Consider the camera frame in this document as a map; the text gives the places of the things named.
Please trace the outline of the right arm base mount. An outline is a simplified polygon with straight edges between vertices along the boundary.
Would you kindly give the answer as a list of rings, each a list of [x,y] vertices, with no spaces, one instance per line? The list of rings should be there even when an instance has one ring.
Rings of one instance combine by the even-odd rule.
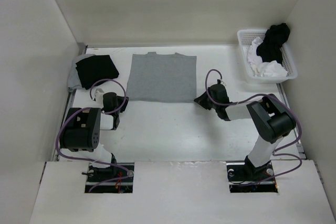
[[[253,175],[244,170],[244,162],[227,163],[227,178],[231,193],[277,193],[277,183],[274,178],[260,182],[274,175],[272,163],[269,162]]]

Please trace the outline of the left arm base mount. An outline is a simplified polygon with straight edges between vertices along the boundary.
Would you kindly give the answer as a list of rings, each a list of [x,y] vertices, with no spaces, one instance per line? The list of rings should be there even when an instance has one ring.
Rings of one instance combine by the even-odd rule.
[[[91,194],[131,194],[134,177],[128,177],[124,169],[117,167],[97,168],[91,164],[86,176],[85,193]]]

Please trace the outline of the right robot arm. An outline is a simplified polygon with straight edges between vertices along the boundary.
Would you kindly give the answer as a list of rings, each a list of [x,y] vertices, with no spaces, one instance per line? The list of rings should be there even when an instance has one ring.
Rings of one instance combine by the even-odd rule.
[[[231,102],[224,85],[218,83],[207,88],[194,102],[206,110],[215,110],[224,121],[252,120],[258,138],[243,165],[243,175],[251,180],[262,174],[276,147],[297,125],[289,109],[274,94],[262,94],[259,100]]]

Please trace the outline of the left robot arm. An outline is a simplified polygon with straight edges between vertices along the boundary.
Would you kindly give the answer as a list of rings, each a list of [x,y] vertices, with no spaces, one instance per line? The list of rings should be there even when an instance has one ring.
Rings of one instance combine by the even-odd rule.
[[[116,179],[120,169],[111,164],[117,163],[116,158],[100,143],[100,132],[115,131],[118,128],[120,113],[125,111],[129,98],[97,89],[93,100],[103,108],[69,110],[67,118],[75,112],[79,113],[69,121],[61,133],[60,148],[68,151],[67,156],[92,159],[94,162],[89,169],[94,175],[100,174],[104,180],[110,182]]]

